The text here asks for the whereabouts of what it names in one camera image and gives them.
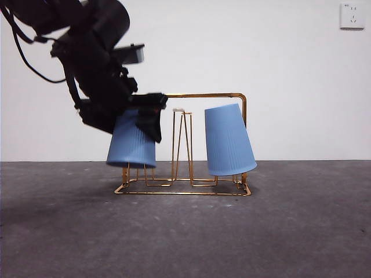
blue cup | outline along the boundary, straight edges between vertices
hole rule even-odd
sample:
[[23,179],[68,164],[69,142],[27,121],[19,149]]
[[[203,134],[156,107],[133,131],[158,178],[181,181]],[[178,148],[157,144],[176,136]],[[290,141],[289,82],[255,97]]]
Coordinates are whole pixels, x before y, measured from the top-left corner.
[[210,175],[236,175],[257,166],[237,103],[206,109],[205,130]]
[[156,167],[155,141],[136,125],[138,110],[126,110],[117,117],[107,164],[118,167]]

wall outlet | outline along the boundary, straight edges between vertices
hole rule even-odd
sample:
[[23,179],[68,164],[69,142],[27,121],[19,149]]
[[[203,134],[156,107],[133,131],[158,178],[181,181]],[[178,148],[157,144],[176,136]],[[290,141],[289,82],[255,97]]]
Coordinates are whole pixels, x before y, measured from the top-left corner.
[[365,6],[362,3],[340,4],[341,29],[364,29],[365,21]]

gray floor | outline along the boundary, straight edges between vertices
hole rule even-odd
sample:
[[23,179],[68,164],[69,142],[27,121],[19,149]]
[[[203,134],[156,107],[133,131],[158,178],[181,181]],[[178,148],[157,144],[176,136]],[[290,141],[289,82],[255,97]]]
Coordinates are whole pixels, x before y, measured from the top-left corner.
[[249,197],[120,181],[104,163],[2,163],[1,277],[371,277],[371,161],[259,162]]

upside-down cup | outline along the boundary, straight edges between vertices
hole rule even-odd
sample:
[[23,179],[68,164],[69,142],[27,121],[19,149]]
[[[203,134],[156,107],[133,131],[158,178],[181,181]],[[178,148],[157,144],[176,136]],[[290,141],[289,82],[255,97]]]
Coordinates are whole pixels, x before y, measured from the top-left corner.
[[206,109],[205,131],[210,175],[236,175],[257,166],[237,103]]
[[126,110],[117,117],[107,164],[118,167],[156,167],[155,141],[136,125],[138,110]]

black robotic arm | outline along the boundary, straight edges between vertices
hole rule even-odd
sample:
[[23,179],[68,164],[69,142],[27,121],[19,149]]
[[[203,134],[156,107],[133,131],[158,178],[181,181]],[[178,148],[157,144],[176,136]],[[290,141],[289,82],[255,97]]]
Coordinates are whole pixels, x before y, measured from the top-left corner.
[[[114,48],[130,26],[129,15],[119,1],[0,0],[0,8],[12,26],[20,52],[18,36],[27,43],[46,42],[44,35],[69,27],[54,39],[51,55],[63,65],[83,123],[112,133],[117,116],[125,109],[138,108],[138,127],[160,142],[159,117],[168,98],[162,93],[133,94],[137,83],[128,77],[123,64],[141,62],[144,45]],[[35,30],[34,39],[21,31],[13,15]],[[88,98],[80,99],[75,80]]]

